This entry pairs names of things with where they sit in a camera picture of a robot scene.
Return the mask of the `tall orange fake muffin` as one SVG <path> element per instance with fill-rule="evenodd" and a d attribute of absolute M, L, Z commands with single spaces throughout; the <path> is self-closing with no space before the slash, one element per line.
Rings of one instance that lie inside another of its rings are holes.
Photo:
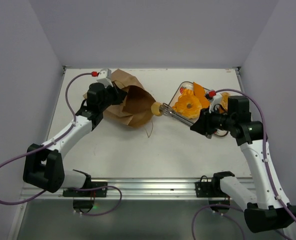
<path fill-rule="evenodd" d="M 220 102 L 221 106 L 218 109 L 219 109 L 219 113 L 223 114 L 228 110 L 228 98 L 230 96 L 230 93 L 222 92 L 221 96 L 222 96 L 222 99 L 221 99 L 221 102 Z"/>

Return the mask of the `brown paper bag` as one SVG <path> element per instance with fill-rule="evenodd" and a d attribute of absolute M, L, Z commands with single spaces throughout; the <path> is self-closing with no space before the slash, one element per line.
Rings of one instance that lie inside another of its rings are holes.
<path fill-rule="evenodd" d="M 154 97 L 135 76 L 121 69 L 111 74 L 111 80 L 127 96 L 121 104 L 108 107 L 103 116 L 134 129 L 146 129 L 145 125 L 153 118 L 151 106 L 156 102 Z"/>

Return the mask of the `long orange fake baguette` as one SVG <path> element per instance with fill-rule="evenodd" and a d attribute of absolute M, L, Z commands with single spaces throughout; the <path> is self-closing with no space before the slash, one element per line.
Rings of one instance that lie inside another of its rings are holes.
<path fill-rule="evenodd" d="M 193 82 L 194 95 L 198 98 L 203 109 L 207 109 L 210 106 L 209 100 L 205 97 L 205 89 L 196 82 Z"/>

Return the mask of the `flower ring fake bread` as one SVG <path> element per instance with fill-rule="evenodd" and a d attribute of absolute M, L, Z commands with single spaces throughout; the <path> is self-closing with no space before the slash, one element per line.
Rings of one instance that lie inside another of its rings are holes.
<path fill-rule="evenodd" d="M 195 96 L 194 91 L 186 88 L 172 108 L 187 119 L 196 119 L 200 115 L 202 104 Z"/>

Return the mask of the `small round pale bun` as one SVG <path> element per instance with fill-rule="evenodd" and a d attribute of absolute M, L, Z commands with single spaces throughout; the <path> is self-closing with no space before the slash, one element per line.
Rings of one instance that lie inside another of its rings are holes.
<path fill-rule="evenodd" d="M 163 103 L 154 102 L 151 105 L 150 109 L 151 109 L 152 114 L 156 117 L 161 117 L 161 116 L 165 115 L 165 105 Z"/>

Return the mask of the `metal tongs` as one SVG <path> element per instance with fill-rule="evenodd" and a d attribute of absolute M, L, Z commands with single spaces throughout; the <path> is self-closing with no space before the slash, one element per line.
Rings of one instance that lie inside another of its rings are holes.
<path fill-rule="evenodd" d="M 193 125 L 195 125 L 195 122 L 190 121 L 189 119 L 183 117 L 182 115 L 180 115 L 179 113 L 177 113 L 175 110 L 173 110 L 168 104 L 166 103 L 162 103 L 159 107 L 159 112 L 162 115 L 168 116 L 170 118 L 173 118 L 177 121 L 179 121 L 180 123 L 184 124 L 185 126 L 188 126 L 189 128 L 191 128 Z"/>

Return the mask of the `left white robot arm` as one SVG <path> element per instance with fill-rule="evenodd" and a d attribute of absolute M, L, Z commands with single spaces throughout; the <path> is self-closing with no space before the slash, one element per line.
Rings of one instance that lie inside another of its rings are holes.
<path fill-rule="evenodd" d="M 83 197 L 91 193 L 91 176 L 80 170 L 65 170 L 63 160 L 99 125 L 108 107 L 123 103 L 127 92 L 115 84 L 92 83 L 86 95 L 70 124 L 52 139 L 28 147 L 23 170 L 25 183 L 50 193 L 59 189 L 70 189 Z"/>

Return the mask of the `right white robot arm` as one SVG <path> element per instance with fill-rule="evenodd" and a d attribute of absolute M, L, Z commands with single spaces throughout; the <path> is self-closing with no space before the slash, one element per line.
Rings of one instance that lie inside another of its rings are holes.
<path fill-rule="evenodd" d="M 236 140 L 243 153 L 255 186 L 255 193 L 244 187 L 230 171 L 215 173 L 211 192 L 233 198 L 244 214 L 245 222 L 253 233 L 285 229 L 296 221 L 296 205 L 283 192 L 277 177 L 269 145 L 264 139 L 264 125 L 253 121 L 249 99 L 230 96 L 227 113 L 218 110 L 222 96 L 209 96 L 210 105 L 202 109 L 190 130 L 210 137 L 218 130 L 227 131 Z"/>

